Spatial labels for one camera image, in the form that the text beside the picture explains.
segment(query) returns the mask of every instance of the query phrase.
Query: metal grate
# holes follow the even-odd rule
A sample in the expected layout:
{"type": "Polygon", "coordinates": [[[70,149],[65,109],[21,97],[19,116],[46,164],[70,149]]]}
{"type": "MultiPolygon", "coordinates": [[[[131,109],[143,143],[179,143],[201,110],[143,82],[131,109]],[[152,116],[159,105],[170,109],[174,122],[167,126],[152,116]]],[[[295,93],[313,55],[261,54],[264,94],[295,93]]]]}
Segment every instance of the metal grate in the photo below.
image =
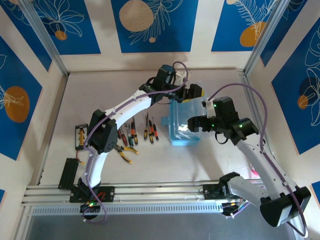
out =
{"type": "MultiPolygon", "coordinates": [[[[221,203],[180,203],[180,204],[118,204],[106,206],[108,215],[128,214],[190,214],[190,213],[221,213],[221,203]]],[[[104,214],[98,209],[90,214],[104,214]]],[[[64,216],[79,215],[80,207],[71,206],[36,206],[33,209],[33,216],[64,216]]]]}

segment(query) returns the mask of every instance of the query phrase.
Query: wire cutters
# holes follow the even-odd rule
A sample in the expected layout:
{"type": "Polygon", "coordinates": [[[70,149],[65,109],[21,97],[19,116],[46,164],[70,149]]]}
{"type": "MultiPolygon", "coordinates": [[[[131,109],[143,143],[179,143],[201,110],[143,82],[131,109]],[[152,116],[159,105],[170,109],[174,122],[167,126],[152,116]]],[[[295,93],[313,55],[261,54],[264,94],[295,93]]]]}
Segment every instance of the wire cutters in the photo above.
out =
{"type": "Polygon", "coordinates": [[[127,161],[128,163],[132,164],[132,161],[129,160],[125,154],[122,152],[122,151],[132,151],[134,152],[135,154],[138,154],[139,152],[137,150],[135,150],[133,147],[123,147],[123,146],[119,146],[119,145],[116,145],[114,147],[114,149],[120,154],[120,156],[125,160],[127,161]]]}

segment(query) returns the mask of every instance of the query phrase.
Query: white table surface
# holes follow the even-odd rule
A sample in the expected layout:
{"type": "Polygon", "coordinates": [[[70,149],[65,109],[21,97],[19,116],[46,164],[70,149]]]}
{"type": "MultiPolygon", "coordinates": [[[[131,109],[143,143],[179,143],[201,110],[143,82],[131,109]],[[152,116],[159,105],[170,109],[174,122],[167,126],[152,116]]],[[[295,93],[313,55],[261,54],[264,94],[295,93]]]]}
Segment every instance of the white table surface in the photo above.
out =
{"type": "MultiPolygon", "coordinates": [[[[237,70],[193,70],[191,80],[202,81],[206,95],[229,83],[239,83],[237,70]]],[[[45,160],[40,185],[58,185],[66,158],[74,158],[75,125],[89,124],[96,109],[102,111],[114,107],[131,96],[156,71],[110,71],[75,73],[69,76],[52,141],[45,160]]],[[[240,118],[251,118],[244,90],[239,86],[225,88],[217,97],[230,96],[240,118]]],[[[229,141],[220,145],[214,133],[203,133],[198,146],[172,146],[168,127],[161,126],[161,117],[168,116],[169,106],[155,104],[147,110],[153,116],[159,141],[151,145],[143,140],[144,116],[135,116],[138,134],[138,155],[125,151],[133,163],[125,162],[112,150],[104,164],[101,182],[147,183],[190,180],[218,180],[222,175],[238,172],[244,178],[253,178],[245,156],[229,141]]],[[[88,153],[79,152],[80,160],[87,162],[88,153]]],[[[79,164],[74,183],[84,172],[79,164]]]]}

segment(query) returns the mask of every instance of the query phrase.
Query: yellow-handled pliers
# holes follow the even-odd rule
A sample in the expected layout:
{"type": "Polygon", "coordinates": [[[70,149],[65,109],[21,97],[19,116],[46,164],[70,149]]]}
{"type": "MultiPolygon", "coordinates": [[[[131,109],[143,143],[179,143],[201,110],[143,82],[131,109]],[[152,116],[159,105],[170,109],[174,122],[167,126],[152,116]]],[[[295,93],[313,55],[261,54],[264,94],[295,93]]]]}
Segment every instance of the yellow-handled pliers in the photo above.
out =
{"type": "Polygon", "coordinates": [[[129,160],[125,154],[122,152],[122,151],[132,151],[134,152],[135,154],[138,154],[139,152],[137,150],[135,150],[133,147],[123,147],[123,146],[119,146],[119,145],[116,145],[114,147],[115,150],[117,150],[117,152],[120,154],[120,156],[125,160],[127,161],[128,163],[132,164],[132,161],[129,160]]]}

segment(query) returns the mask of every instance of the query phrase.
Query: pliers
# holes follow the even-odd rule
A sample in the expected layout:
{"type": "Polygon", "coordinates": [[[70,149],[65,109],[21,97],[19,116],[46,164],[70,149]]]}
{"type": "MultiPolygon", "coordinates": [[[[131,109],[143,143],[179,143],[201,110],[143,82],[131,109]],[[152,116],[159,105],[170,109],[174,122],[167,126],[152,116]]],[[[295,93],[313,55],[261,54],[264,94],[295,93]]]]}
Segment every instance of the pliers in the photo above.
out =
{"type": "Polygon", "coordinates": [[[119,145],[116,145],[114,147],[115,150],[117,150],[117,152],[120,154],[120,156],[125,160],[127,161],[128,163],[132,164],[132,161],[129,160],[125,154],[122,152],[122,151],[132,151],[134,152],[135,154],[138,154],[139,152],[137,150],[135,150],[133,147],[123,147],[123,146],[119,146],[119,145]]]}

